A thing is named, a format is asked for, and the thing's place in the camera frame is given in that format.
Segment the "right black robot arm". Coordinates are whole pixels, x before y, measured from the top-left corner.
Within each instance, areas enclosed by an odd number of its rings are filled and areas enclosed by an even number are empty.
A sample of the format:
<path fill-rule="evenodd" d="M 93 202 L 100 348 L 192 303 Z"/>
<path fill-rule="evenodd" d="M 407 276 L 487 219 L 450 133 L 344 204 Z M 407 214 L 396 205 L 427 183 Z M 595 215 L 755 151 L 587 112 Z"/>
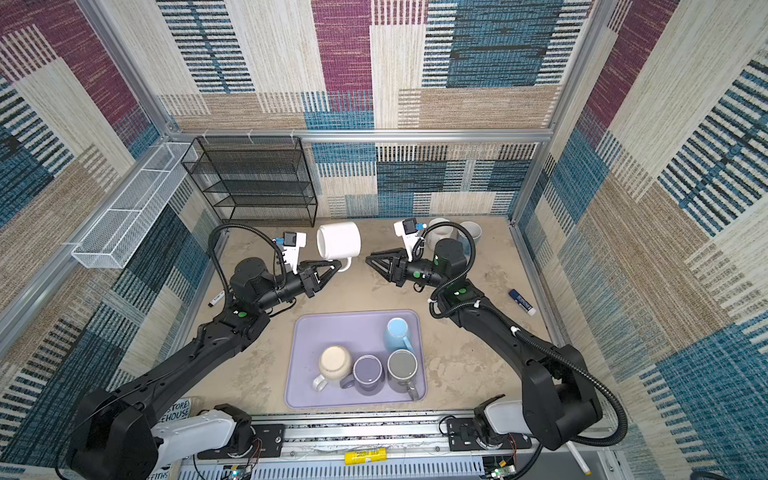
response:
<path fill-rule="evenodd" d="M 450 319 L 513 368 L 522 385 L 523 420 L 543 447 L 556 450 L 569 441 L 593 447 L 619 444 L 628 433 L 628 417 L 618 397 L 588 371 L 572 345 L 542 340 L 498 309 L 468 277 L 476 261 L 472 234 L 457 223 L 443 225 L 465 239 L 442 239 L 433 257 L 425 259 L 422 245 L 433 229 L 407 218 L 394 225 L 403 247 L 373 252 L 365 262 L 398 287 L 411 281 L 431 288 L 433 318 Z"/>

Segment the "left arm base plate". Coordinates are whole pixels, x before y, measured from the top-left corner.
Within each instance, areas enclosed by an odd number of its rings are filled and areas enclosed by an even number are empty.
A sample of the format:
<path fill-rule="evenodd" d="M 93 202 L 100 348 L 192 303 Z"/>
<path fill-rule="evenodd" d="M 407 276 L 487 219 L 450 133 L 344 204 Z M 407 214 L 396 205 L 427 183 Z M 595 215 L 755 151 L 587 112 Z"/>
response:
<path fill-rule="evenodd" d="M 249 449 L 244 458 L 251 462 L 278 458 L 282 453 L 285 430 L 284 424 L 252 424 Z"/>

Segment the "cream mug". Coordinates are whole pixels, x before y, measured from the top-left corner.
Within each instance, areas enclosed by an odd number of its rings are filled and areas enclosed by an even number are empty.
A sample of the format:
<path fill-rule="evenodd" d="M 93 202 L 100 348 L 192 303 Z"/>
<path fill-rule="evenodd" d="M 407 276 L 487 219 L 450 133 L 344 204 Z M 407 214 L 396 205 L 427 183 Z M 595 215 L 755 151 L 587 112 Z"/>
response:
<path fill-rule="evenodd" d="M 319 375 L 312 382 L 313 390 L 340 388 L 342 381 L 352 373 L 352 367 L 352 355 L 345 347 L 333 345 L 326 348 L 318 360 Z"/>

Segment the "white round mug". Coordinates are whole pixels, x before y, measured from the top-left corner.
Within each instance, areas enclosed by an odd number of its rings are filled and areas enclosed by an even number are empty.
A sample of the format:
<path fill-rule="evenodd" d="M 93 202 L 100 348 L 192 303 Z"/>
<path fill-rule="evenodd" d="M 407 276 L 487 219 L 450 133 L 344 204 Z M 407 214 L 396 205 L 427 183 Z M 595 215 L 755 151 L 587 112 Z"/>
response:
<path fill-rule="evenodd" d="M 355 222 L 321 225 L 316 238 L 319 254 L 324 260 L 346 261 L 341 272 L 348 270 L 352 259 L 361 253 L 361 236 Z"/>

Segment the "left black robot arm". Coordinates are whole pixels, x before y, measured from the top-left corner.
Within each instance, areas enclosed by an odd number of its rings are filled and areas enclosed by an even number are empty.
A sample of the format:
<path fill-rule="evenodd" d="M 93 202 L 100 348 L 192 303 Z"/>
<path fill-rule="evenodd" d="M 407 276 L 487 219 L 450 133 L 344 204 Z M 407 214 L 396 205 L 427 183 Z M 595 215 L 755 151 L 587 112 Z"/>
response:
<path fill-rule="evenodd" d="M 313 297 L 341 269 L 339 260 L 302 261 L 272 274 L 260 258 L 240 261 L 233 275 L 222 279 L 223 310 L 199 326 L 190 343 L 114 391 L 96 389 L 83 397 L 57 462 L 85 479 L 145 479 L 158 467 L 202 451 L 252 454 L 251 421 L 229 404 L 180 422 L 159 421 L 209 373 L 253 344 L 274 307 L 301 295 Z"/>

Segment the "teal blue square mug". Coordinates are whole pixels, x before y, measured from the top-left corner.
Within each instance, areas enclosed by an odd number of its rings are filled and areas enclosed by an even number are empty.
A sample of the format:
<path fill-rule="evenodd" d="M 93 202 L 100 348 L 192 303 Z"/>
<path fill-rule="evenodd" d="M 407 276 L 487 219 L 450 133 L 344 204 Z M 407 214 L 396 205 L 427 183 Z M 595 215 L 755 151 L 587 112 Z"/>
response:
<path fill-rule="evenodd" d="M 460 225 L 470 234 L 471 238 L 473 239 L 473 242 L 477 244 L 483 233 L 482 227 L 478 223 L 473 221 L 463 221 L 460 223 Z M 466 236 L 463 233 L 458 234 L 458 239 L 461 242 L 467 254 L 467 251 L 469 250 L 469 241 L 467 240 Z"/>

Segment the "purple mug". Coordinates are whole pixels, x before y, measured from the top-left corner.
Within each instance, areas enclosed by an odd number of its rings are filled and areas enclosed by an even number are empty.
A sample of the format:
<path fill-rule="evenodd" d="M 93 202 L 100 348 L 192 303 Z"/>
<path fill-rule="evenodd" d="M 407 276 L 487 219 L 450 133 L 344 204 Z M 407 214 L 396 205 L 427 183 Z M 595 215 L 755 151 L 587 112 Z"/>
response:
<path fill-rule="evenodd" d="M 340 387 L 354 388 L 361 395 L 373 396 L 382 390 L 384 382 L 384 368 L 379 358 L 363 355 L 355 361 L 352 372 L 340 382 Z"/>

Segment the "white tall mug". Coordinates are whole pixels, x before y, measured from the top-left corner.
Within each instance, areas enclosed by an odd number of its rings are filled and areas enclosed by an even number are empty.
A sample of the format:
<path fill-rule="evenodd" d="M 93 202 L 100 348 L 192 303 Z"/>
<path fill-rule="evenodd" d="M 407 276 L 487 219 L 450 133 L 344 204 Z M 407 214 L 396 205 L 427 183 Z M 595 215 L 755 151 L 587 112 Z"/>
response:
<path fill-rule="evenodd" d="M 431 227 L 436 224 L 440 224 L 444 222 L 448 222 L 448 219 L 438 217 L 430 220 L 428 223 L 428 226 Z M 430 233 L 426 236 L 426 247 L 430 251 L 434 251 L 437 243 L 440 240 L 443 240 L 446 238 L 455 238 L 455 237 L 456 237 L 456 231 L 451 226 L 443 226 L 443 227 L 435 228 L 431 230 Z"/>

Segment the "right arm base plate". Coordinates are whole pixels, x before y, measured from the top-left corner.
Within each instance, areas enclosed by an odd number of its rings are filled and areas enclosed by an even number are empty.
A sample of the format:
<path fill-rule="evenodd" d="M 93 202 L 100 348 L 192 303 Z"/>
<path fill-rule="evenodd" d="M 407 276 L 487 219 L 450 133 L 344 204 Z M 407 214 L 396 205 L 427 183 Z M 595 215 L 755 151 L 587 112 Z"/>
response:
<path fill-rule="evenodd" d="M 496 435 L 483 440 L 473 419 L 454 415 L 443 417 L 438 423 L 438 430 L 448 439 L 449 450 L 452 452 L 529 449 L 533 446 L 529 436 L 519 433 Z"/>

